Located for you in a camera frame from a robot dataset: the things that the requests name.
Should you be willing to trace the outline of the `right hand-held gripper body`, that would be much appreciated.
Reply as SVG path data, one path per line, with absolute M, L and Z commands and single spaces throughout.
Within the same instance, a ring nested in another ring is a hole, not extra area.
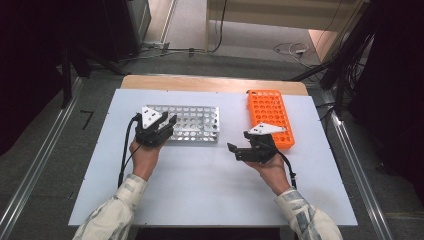
M 272 135 L 274 133 L 283 133 L 285 127 L 276 126 L 268 123 L 259 123 L 248 132 L 253 135 L 249 148 L 239 148 L 235 153 L 235 158 L 243 162 L 256 162 L 265 164 L 271 160 L 277 153 L 278 149 L 275 145 Z

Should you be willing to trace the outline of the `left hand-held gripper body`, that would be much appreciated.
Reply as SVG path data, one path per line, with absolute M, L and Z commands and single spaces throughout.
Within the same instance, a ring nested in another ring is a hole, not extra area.
M 140 113 L 136 115 L 137 126 L 135 128 L 135 140 L 145 147 L 158 147 L 162 145 L 171 133 L 165 130 L 165 126 L 158 126 L 158 119 L 162 113 L 143 106 Z

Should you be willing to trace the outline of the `silver metal test tube rack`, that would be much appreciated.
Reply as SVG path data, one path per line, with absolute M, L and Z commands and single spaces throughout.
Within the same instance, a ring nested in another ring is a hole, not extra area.
M 173 135 L 170 141 L 217 143 L 220 134 L 219 108 L 215 106 L 149 105 L 159 113 L 168 113 L 159 125 L 163 128 L 175 116 Z

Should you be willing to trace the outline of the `orange plastic test tube rack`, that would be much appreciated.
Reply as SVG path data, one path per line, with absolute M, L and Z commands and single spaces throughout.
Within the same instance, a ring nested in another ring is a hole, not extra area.
M 295 144 L 289 117 L 279 90 L 249 90 L 247 108 L 253 127 L 266 123 L 284 128 L 283 132 L 272 134 L 274 143 L 279 149 L 289 149 Z

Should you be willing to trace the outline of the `person's right hand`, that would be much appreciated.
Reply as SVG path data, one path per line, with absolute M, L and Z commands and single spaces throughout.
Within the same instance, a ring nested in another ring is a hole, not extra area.
M 283 159 L 278 154 L 266 164 L 246 162 L 246 165 L 259 173 L 276 196 L 281 195 L 291 187 L 287 180 Z

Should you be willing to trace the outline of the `person's left hand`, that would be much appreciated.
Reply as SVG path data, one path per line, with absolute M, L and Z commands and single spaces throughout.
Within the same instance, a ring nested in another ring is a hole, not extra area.
M 133 140 L 129 147 L 133 162 L 132 173 L 148 181 L 158 163 L 161 148 L 162 145 L 152 148 L 145 147 Z

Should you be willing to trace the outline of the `black metal stand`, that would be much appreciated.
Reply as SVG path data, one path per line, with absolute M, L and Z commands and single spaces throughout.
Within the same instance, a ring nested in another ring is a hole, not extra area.
M 65 109 L 72 99 L 71 86 L 71 62 L 69 56 L 69 48 L 65 47 L 61 53 L 62 59 L 62 78 L 63 78 L 63 102 L 62 109 Z

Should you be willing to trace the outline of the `dark cabinet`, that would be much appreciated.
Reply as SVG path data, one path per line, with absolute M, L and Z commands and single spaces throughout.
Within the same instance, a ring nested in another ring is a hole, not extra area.
M 148 0 L 103 0 L 112 37 L 112 59 L 119 62 L 140 53 L 152 20 Z

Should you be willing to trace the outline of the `dark curtain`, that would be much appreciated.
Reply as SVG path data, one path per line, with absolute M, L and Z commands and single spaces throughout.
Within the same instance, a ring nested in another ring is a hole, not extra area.
M 374 41 L 348 111 L 424 205 L 424 0 L 376 0 Z
M 62 89 L 57 0 L 0 0 L 0 156 Z

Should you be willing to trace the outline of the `aluminium floor rail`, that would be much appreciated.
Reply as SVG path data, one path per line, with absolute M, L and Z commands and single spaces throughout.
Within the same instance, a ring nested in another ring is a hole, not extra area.
M 50 155 L 68 122 L 70 115 L 80 96 L 81 89 L 85 83 L 85 78 L 77 77 L 71 90 L 74 95 L 71 97 L 66 107 L 61 109 L 43 141 L 37 155 L 33 158 L 29 169 L 24 175 L 17 190 L 12 195 L 6 205 L 5 213 L 0 219 L 0 240 L 7 240 L 11 234 L 21 212 L 23 211 L 38 179 L 43 172 Z
M 378 240 L 394 240 L 393 234 L 386 221 L 384 213 L 372 190 L 370 182 L 362 168 L 355 148 L 343 120 L 340 120 L 336 113 L 331 114 L 331 121 L 334 125 L 338 139 L 341 143 L 350 170 L 355 179 L 355 183 L 360 192 L 361 198 L 367 211 L 367 215 L 373 225 Z

